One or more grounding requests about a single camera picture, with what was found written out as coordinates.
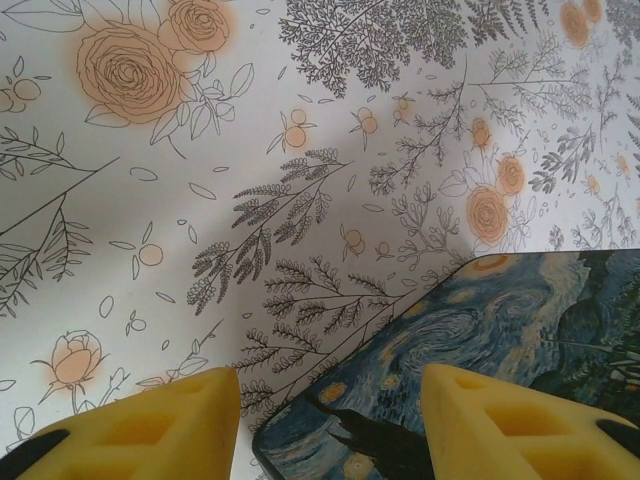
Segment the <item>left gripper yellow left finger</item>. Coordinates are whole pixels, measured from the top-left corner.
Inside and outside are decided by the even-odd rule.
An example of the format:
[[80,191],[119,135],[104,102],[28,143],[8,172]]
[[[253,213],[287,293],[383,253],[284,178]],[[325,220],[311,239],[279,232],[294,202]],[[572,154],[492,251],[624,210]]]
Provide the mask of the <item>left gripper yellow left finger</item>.
[[227,479],[240,419],[218,367],[56,422],[1,459],[4,479]]

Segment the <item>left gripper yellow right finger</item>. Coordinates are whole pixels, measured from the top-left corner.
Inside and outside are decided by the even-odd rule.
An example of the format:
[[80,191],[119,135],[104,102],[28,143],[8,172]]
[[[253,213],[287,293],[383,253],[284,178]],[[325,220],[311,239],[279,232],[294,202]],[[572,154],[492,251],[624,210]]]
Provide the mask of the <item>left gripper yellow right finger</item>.
[[423,369],[421,409],[438,479],[636,479],[639,429],[607,411],[444,364]]

